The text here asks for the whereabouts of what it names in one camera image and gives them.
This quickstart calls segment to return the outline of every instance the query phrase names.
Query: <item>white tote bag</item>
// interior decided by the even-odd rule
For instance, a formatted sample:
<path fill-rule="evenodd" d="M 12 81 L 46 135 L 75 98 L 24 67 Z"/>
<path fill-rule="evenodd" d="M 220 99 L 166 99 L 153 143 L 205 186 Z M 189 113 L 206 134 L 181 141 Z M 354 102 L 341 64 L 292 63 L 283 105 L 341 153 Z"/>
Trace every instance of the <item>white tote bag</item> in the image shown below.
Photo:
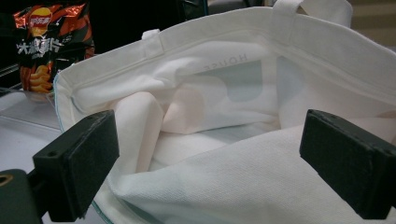
<path fill-rule="evenodd" d="M 93 203 L 104 220 L 396 222 L 393 208 L 361 219 L 299 154 L 308 109 L 395 144 L 396 54 L 348 27 L 347 1 L 302 2 L 147 32 L 56 77 L 63 131 L 115 111 L 120 158 Z"/>

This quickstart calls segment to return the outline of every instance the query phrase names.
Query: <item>tote bag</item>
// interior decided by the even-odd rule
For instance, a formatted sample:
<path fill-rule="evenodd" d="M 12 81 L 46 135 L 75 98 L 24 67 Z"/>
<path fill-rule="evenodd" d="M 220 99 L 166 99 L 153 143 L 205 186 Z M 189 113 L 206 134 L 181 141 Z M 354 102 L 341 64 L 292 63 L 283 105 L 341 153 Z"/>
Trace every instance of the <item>tote bag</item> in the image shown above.
<path fill-rule="evenodd" d="M 56 77 L 63 131 L 115 111 L 106 222 L 396 222 L 361 219 L 299 155 L 308 109 L 395 144 L 396 54 L 348 27 L 347 1 L 302 2 L 148 31 Z"/>

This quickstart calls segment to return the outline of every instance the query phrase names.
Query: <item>orange packaging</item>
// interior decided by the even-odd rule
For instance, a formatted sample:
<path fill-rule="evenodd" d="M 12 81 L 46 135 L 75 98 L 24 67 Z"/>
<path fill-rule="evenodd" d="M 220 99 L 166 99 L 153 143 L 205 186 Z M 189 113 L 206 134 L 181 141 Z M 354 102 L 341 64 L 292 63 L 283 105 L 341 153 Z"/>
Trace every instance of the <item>orange packaging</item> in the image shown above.
<path fill-rule="evenodd" d="M 89 2 L 28 7 L 14 14 L 21 84 L 25 91 L 50 93 L 55 76 L 93 56 Z"/>

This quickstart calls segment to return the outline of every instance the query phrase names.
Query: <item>chip bag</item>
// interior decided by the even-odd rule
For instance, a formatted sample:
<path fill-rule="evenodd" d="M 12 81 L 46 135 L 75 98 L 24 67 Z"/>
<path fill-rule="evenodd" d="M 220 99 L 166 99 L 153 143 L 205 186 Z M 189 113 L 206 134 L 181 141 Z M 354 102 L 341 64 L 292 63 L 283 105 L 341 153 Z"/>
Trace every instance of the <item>chip bag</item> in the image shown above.
<path fill-rule="evenodd" d="M 54 77 L 93 56 L 89 2 L 28 7 L 13 15 L 21 84 L 25 91 L 52 92 Z"/>

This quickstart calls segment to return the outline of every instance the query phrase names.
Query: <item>potato chip package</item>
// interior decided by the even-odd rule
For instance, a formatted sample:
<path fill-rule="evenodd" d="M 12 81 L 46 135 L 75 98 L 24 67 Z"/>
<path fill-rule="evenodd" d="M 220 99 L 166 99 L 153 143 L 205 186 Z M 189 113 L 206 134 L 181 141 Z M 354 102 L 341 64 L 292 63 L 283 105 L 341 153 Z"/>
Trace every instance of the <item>potato chip package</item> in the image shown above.
<path fill-rule="evenodd" d="M 89 2 L 35 5 L 15 13 L 16 47 L 25 91 L 52 92 L 55 76 L 93 56 Z"/>

